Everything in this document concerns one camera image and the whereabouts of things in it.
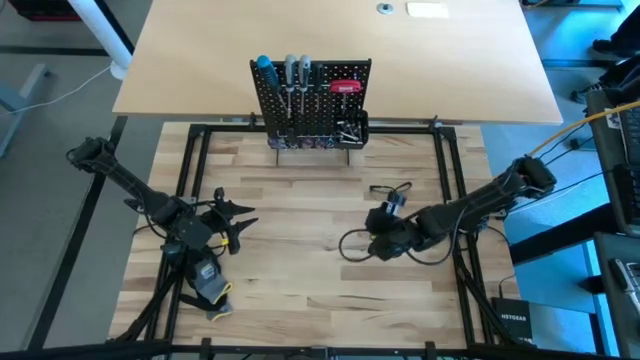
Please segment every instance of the gray floor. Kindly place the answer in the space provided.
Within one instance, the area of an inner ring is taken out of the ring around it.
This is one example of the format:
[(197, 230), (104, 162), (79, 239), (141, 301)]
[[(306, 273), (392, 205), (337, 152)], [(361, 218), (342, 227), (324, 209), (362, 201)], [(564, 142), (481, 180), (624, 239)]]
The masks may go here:
[[(108, 3), (135, 41), (150, 1)], [(588, 44), (613, 32), (624, 13), (536, 9), (525, 16), (542, 58), (584, 59), (592, 55), (586, 50)], [(98, 47), (82, 24), (30, 23), (16, 16), (10, 6), (0, 14), (0, 44)], [(0, 55), (0, 81), (19, 86), (31, 67), (40, 62), (54, 74), (38, 96), (40, 101), (56, 98), (108, 65), (105, 58)], [(583, 108), (570, 103), (566, 95), (593, 82), (600, 72), (547, 72), (566, 124), (582, 118)], [(4, 234), (0, 252), (0, 351), (24, 346), (88, 186), (89, 177), (67, 164), (63, 154), (85, 136), (108, 133), (115, 119), (111, 106), (119, 85), (105, 74), (73, 97), (31, 111), (10, 155), (0, 160), (0, 226)], [(118, 155), (142, 179), (148, 177), (164, 120), (130, 118), (127, 124)], [(500, 173), (514, 157), (556, 130), (544, 126), (483, 126), (492, 172)], [(552, 170), (563, 186), (597, 172), (598, 166), (595, 154), (574, 152), (555, 163)], [(47, 346), (105, 339), (137, 220), (124, 208), (124, 197), (121, 190), (107, 183)], [(597, 206), (605, 198), (602, 180), (593, 179), (559, 199), (514, 214), (507, 221), (507, 234), (512, 242), (522, 240)], [(591, 296), (575, 285), (588, 273), (582, 247), (520, 266), (516, 272), (522, 296), (529, 301), (580, 311), (594, 308)], [(576, 341), (568, 348), (588, 351), (592, 346), (586, 340)]]

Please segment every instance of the screwdriver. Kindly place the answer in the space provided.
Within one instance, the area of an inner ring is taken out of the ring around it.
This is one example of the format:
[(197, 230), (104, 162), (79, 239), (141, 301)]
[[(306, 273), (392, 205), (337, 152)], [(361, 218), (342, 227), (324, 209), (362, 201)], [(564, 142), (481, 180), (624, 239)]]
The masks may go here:
[(347, 94), (354, 94), (362, 90), (362, 84), (358, 80), (333, 80), (329, 85), (332, 93), (342, 94), (342, 112), (347, 106)]
[(284, 103), (282, 94), (280, 94), (280, 80), (278, 80), (278, 74), (276, 73), (276, 68), (273, 67), (273, 63), (266, 55), (260, 55), (256, 63), (258, 64), (258, 70), (262, 74), (262, 77), (267, 82), (267, 85), (276, 92), (276, 95), (278, 95), (278, 98), (286, 111), (287, 105)]
[(314, 64), (313, 66), (313, 91), (316, 93), (316, 111), (320, 111), (320, 92), (324, 81), (324, 65)]
[(311, 72), (311, 57), (302, 55), (298, 63), (298, 75), (300, 76), (300, 93), (302, 101), (300, 102), (300, 113), (304, 114), (304, 93), (307, 92), (309, 86), (309, 73)]
[(293, 82), (293, 67), (296, 63), (296, 57), (289, 54), (284, 59), (284, 75), (286, 80), (285, 90), (287, 91), (287, 117), (291, 117), (291, 93), (293, 92), (294, 86)]

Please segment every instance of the tool holder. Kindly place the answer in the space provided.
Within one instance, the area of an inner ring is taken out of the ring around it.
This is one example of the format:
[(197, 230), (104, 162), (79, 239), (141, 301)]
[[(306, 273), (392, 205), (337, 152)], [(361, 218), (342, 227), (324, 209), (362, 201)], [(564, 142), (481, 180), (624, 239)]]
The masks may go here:
[[(280, 96), (288, 104), (285, 90), (284, 62), (273, 61), (280, 79)], [(309, 82), (306, 92), (300, 91), (299, 79), (295, 76), (291, 92), (291, 117), (278, 94), (265, 82), (255, 61), (250, 61), (260, 110), (265, 123), (268, 144), (274, 149), (362, 149), (369, 140), (368, 115), (363, 110), (369, 82), (371, 59), (365, 61), (313, 61), (311, 79), (316, 67), (324, 67), (321, 90)], [(358, 80), (360, 92), (342, 94), (329, 90), (333, 80)], [(302, 97), (304, 96), (304, 113)]]

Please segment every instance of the blue screwdriver handle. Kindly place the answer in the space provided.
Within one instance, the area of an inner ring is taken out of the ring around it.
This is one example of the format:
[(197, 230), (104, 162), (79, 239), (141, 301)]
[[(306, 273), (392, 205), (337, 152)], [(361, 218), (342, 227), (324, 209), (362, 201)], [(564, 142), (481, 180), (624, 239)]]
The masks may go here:
[(262, 74), (262, 77), (264, 77), (267, 85), (269, 85), (269, 87), (274, 91), (280, 91), (280, 80), (278, 79), (276, 68), (273, 67), (273, 63), (269, 57), (266, 55), (260, 55), (256, 63), (258, 64), (258, 70)]

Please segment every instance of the wooden table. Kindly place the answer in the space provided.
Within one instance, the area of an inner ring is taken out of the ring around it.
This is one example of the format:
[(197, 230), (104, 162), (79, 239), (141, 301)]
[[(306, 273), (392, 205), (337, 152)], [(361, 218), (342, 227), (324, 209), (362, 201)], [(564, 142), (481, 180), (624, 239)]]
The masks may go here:
[[(165, 123), (149, 181), (154, 189), (175, 191), (188, 128), (188, 123)], [(491, 179), (482, 135), (476, 127), (458, 127), (457, 133), (472, 191)], [(260, 220), (242, 233), (240, 253), (221, 260), (235, 286), (234, 313), (211, 323), (202, 311), (181, 304), (175, 343), (199, 344), (202, 337), (212, 337), (216, 345), (233, 346), (421, 348), (435, 341), (438, 348), (466, 347), (451, 259), (435, 267), (407, 256), (350, 263), (337, 250), (340, 236), (361, 228), (368, 209), (384, 197), (369, 193), (369, 185), (412, 181), (401, 215), (442, 201), (433, 137), (372, 135), (363, 150), (350, 152), (349, 167), (346, 156), (340, 150), (281, 152), (276, 167), (265, 134), (212, 134), (201, 199), (223, 186), (229, 199), (256, 207), (240, 220)], [(111, 336), (123, 332), (151, 298), (162, 241), (149, 231), (135, 236)], [(361, 256), (367, 241), (349, 238), (347, 254)], [(478, 247), (488, 296), (496, 296), (498, 282), (514, 271), (508, 246), (501, 236), (484, 231)], [(443, 242), (417, 257), (439, 259), (447, 248)], [(518, 297), (513, 279), (504, 289)], [(184, 291), (192, 290), (185, 286)], [(478, 309), (470, 299), (476, 337), (482, 339)], [(161, 319), (166, 311), (165, 306)], [(161, 321), (158, 336), (163, 329)]]
[(373, 61), (373, 118), (560, 124), (517, 0), (429, 0), (446, 17), (412, 17), (389, 0), (154, 0), (114, 111), (260, 114), (249, 60), (289, 53)]

